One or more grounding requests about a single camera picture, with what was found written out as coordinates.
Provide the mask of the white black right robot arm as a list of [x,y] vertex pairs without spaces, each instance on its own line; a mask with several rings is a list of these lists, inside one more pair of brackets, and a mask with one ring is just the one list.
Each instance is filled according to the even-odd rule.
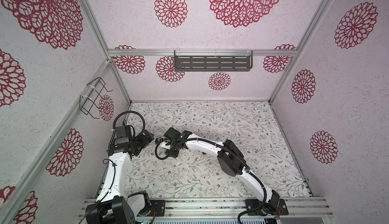
[[254,193],[257,200],[249,204],[251,207],[246,207],[246,210],[238,215],[239,221],[246,214],[278,217],[289,214],[285,200],[259,179],[248,166],[243,153],[231,140],[212,141],[190,131],[179,132],[172,127],[168,129],[163,138],[156,139],[155,154],[159,160],[166,160],[169,157],[176,158],[181,149],[197,150],[216,157],[225,174],[237,177]]

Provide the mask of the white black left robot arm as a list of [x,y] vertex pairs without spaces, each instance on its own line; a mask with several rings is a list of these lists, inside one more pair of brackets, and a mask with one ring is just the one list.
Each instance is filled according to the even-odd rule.
[[147,130],[135,133],[130,125],[113,130],[114,136],[103,163],[108,165],[104,185],[96,203],[87,206],[83,220],[87,224],[137,224],[137,216],[152,214],[152,205],[146,191],[125,196],[127,171],[133,156],[154,140]]

